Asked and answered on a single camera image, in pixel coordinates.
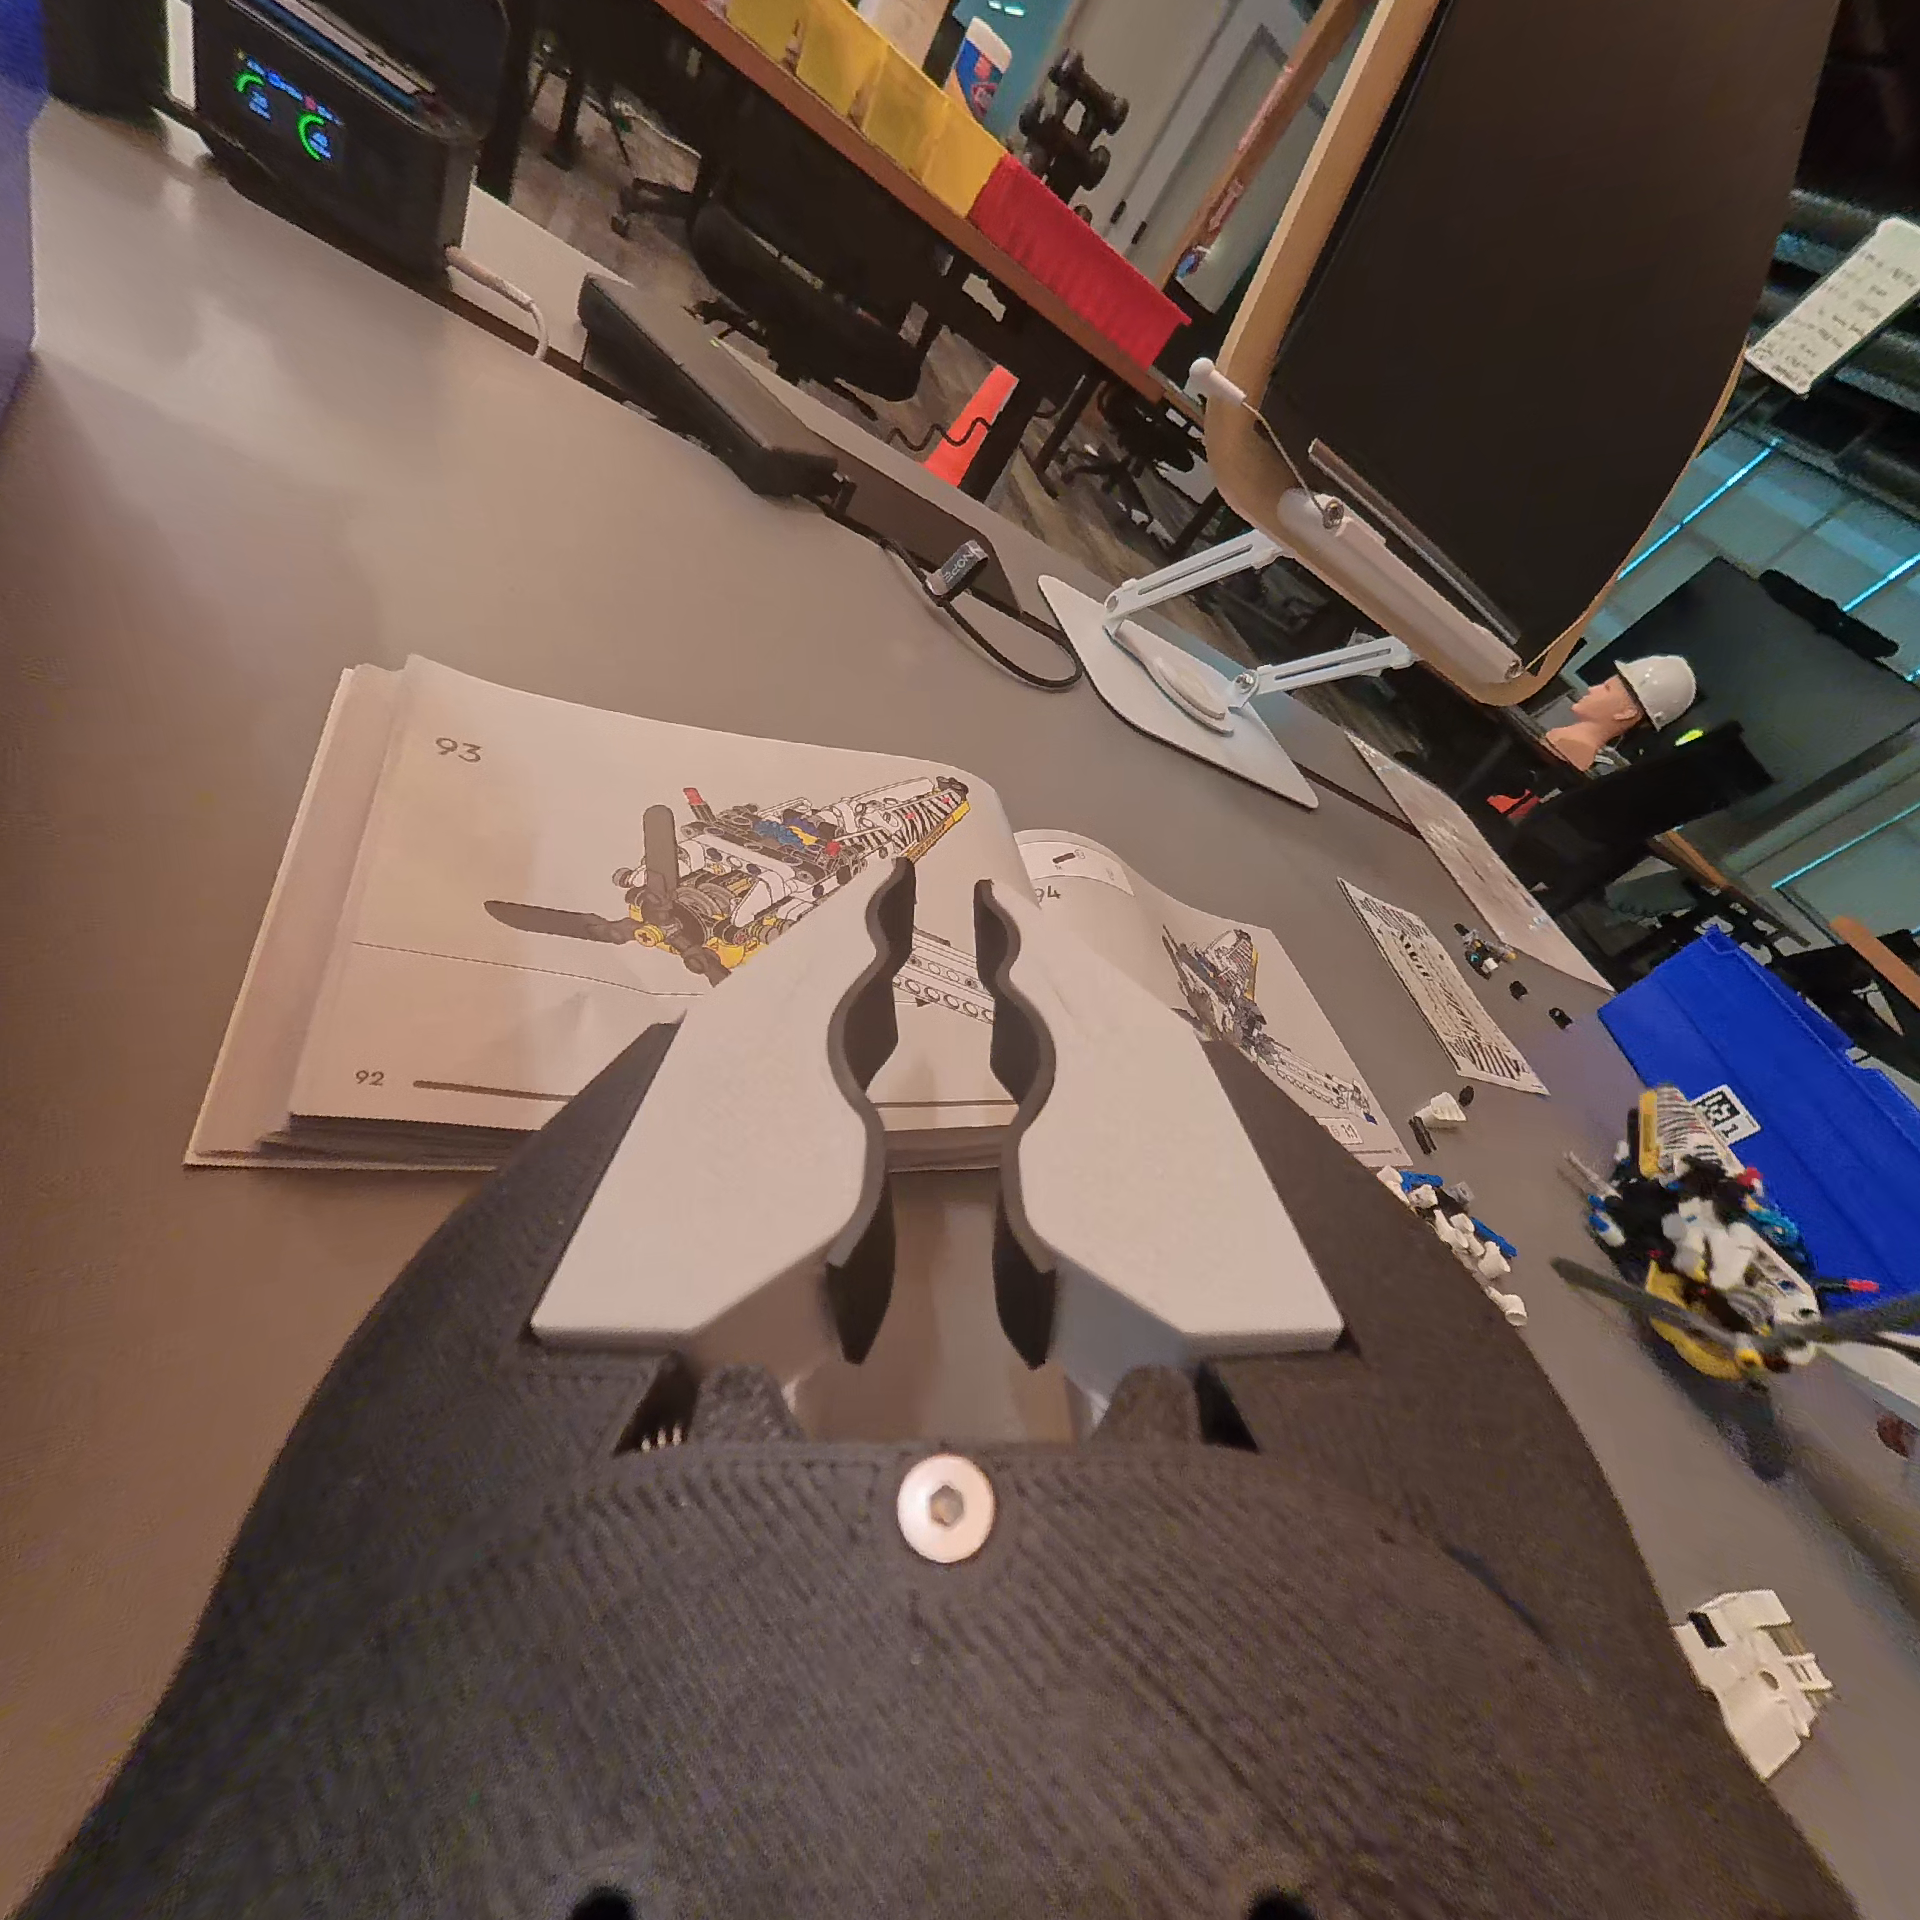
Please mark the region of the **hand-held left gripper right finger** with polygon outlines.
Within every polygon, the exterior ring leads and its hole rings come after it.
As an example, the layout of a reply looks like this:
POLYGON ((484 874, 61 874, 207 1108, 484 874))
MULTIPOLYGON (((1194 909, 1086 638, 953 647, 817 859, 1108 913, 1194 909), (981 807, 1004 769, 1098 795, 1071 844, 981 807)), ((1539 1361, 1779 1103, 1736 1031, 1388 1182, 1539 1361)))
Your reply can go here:
POLYGON ((1331 1355, 1320 1277, 1203 1038, 1023 886, 975 881, 1000 1148, 995 1303, 1023 1364, 1331 1355))

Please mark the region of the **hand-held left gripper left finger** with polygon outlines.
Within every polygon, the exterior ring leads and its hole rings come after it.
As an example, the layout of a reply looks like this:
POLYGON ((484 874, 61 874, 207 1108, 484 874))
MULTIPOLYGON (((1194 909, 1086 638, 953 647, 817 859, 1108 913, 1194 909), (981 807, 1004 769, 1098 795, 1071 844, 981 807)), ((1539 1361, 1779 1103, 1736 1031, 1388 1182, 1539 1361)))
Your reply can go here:
POLYGON ((877 1355, 898 1237, 871 1087, 898 1049, 910 934, 917 864, 898 859, 682 1018, 532 1312, 544 1348, 877 1355))

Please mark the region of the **pile of small lego pieces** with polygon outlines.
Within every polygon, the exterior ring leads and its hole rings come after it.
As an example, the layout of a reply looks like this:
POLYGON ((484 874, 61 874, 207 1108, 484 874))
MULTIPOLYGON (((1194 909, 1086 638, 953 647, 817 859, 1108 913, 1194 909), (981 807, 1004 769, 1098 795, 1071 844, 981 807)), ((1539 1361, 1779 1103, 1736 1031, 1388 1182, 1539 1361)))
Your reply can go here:
POLYGON ((1470 1272, 1470 1284, 1482 1285, 1482 1299, 1501 1303, 1505 1325, 1531 1325, 1526 1299, 1513 1293, 1513 1265, 1519 1247, 1505 1237, 1496 1237, 1475 1208, 1470 1208, 1470 1188, 1463 1182, 1444 1182, 1428 1170, 1375 1170, 1375 1182, 1428 1225, 1428 1237, 1470 1272))

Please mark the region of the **zebra striped lego airplane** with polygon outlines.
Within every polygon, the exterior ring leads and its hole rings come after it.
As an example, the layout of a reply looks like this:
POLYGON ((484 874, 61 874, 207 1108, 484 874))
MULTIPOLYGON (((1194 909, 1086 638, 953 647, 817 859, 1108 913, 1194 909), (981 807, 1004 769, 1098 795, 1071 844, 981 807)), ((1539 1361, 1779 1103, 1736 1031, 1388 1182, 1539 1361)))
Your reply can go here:
POLYGON ((1678 1087, 1637 1100, 1581 1225, 1610 1265, 1552 1260, 1552 1277, 1624 1303, 1707 1380, 1769 1394, 1774 1378, 1839 1355, 1917 1361, 1917 1293, 1820 1277, 1763 1170, 1678 1087))

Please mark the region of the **white lego assembly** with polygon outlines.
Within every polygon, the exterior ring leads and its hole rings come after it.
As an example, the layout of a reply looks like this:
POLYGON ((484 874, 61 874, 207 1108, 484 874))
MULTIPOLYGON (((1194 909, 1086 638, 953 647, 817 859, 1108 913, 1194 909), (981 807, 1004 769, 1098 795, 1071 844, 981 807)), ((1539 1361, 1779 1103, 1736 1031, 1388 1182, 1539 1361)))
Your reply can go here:
POLYGON ((1670 1616, 1670 1643, 1717 1701, 1723 1736, 1755 1777, 1779 1777, 1832 1701, 1832 1676, 1791 1627, 1791 1606, 1774 1586, 1730 1586, 1670 1616))

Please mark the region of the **lego instruction booklet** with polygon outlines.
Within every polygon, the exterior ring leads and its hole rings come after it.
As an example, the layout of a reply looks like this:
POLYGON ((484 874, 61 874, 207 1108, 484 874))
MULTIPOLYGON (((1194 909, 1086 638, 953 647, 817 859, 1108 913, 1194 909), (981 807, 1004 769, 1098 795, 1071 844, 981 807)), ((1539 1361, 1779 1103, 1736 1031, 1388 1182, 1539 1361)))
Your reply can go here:
POLYGON ((1015 835, 988 782, 407 656, 334 695, 185 1165, 498 1170, 643 1027, 898 859, 917 934, 877 1074, 898 1170, 981 1170, 1010 1121, 975 881, 1037 881, 1049 913, 1362 1165, 1415 1160, 1268 926, 1194 909, 1080 835, 1015 835))

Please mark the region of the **zebra sticker sheet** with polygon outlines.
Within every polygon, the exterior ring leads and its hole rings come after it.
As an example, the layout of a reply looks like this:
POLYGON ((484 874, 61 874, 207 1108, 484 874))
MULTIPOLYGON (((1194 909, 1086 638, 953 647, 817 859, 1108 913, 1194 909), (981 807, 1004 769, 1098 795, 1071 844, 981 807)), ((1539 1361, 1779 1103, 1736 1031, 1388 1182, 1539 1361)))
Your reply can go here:
POLYGON ((1505 1087, 1505 1094, 1546 1094, 1546 1078, 1526 1061, 1526 1049, 1501 1031, 1501 1023, 1475 1005, 1459 960, 1437 938, 1437 926, 1351 881, 1344 881, 1351 913, 1375 938, 1397 980, 1415 991, 1418 1018, 1428 1023, 1437 1048, 1463 1078, 1505 1087))

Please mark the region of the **printed paper sheet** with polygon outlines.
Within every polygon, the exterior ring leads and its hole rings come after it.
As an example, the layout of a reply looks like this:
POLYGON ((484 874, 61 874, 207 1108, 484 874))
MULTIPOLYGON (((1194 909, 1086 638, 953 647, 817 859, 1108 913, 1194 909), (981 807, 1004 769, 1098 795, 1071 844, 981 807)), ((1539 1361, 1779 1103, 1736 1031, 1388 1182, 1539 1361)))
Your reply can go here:
POLYGON ((1488 938, 1598 991, 1611 991, 1610 973, 1571 947, 1563 922, 1546 922, 1542 898, 1526 890, 1526 881, 1501 864, 1501 849, 1475 835, 1475 820, 1449 789, 1437 789, 1427 771, 1402 769, 1362 733, 1347 737, 1365 756, 1365 769, 1383 782, 1383 789, 1404 807, 1404 820, 1437 849, 1437 864, 1453 874, 1453 886, 1470 898, 1475 926, 1488 938))

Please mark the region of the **blue tagged storage bin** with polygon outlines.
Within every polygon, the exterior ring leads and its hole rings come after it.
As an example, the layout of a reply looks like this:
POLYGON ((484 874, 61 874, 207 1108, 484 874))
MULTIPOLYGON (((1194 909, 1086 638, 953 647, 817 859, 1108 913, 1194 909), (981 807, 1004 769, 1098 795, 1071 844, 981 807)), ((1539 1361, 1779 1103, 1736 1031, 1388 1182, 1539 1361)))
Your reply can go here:
POLYGON ((1601 1005, 1643 1074, 1691 1100, 1723 1094, 1755 1133, 1736 1160, 1791 1208, 1820 1277, 1867 1277, 1882 1299, 1920 1285, 1920 1108, 1839 1023, 1769 973, 1736 938, 1703 934, 1601 1005))

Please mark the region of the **mannequin head white hard hat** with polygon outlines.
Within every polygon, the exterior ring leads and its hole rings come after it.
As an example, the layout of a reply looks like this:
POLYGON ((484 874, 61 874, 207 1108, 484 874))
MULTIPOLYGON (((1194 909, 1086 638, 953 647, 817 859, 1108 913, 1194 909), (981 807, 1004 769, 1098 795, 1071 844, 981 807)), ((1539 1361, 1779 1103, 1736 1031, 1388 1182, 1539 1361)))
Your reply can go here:
POLYGON ((1601 685, 1571 695, 1571 717, 1542 733, 1542 749, 1578 771, 1611 769, 1629 733, 1663 733, 1694 701, 1687 656, 1619 659, 1601 685))

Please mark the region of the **orange traffic cone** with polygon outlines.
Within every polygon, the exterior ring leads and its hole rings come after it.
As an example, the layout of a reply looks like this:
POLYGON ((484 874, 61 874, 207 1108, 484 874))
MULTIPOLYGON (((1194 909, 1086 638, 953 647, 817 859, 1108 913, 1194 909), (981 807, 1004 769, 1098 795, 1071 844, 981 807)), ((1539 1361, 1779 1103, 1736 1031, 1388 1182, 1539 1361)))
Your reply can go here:
POLYGON ((1004 402, 1015 394, 1015 369, 995 368, 975 394, 965 402, 965 414, 953 425, 936 430, 924 464, 946 486, 965 486, 971 464, 988 446, 988 430, 1000 425, 1004 402))

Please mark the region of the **black power brick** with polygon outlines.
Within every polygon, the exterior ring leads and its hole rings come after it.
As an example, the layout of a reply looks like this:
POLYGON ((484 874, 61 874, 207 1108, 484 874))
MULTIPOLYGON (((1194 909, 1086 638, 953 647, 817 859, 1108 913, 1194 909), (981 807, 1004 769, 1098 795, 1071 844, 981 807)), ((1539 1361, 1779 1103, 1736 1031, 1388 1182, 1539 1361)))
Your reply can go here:
POLYGON ((838 499, 838 446, 798 425, 688 307, 620 275, 579 284, 585 369, 663 430, 701 443, 754 495, 838 499))

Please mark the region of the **black dumbbell rack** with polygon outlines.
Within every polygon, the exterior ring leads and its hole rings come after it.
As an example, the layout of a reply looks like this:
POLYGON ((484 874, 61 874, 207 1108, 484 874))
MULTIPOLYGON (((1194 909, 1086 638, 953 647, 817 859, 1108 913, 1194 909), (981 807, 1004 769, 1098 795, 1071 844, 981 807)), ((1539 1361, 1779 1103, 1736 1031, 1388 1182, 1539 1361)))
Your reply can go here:
POLYGON ((1108 182, 1109 138, 1131 124, 1131 100, 1092 82, 1080 48, 1049 67, 1049 82, 1023 100, 1015 138, 1023 166, 1056 195, 1078 202, 1108 182))

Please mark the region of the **black power station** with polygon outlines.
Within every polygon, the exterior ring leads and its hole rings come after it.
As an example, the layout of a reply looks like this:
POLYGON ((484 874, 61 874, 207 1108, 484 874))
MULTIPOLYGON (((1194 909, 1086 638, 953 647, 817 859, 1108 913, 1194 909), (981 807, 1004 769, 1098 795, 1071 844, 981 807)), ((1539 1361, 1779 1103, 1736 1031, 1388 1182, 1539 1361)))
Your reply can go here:
POLYGON ((435 275, 506 67, 506 10, 407 0, 200 0, 198 113, 292 204, 435 275))

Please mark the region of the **white paper sign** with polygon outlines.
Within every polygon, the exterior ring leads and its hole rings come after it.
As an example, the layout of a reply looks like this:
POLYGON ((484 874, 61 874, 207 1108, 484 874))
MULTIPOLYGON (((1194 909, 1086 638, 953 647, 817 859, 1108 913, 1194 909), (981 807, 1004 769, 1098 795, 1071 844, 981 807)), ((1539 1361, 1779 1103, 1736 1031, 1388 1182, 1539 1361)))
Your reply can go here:
POLYGON ((1867 350, 1920 296, 1920 224, 1882 216, 1782 319, 1774 319, 1742 368, 1817 394, 1854 350, 1867 350))

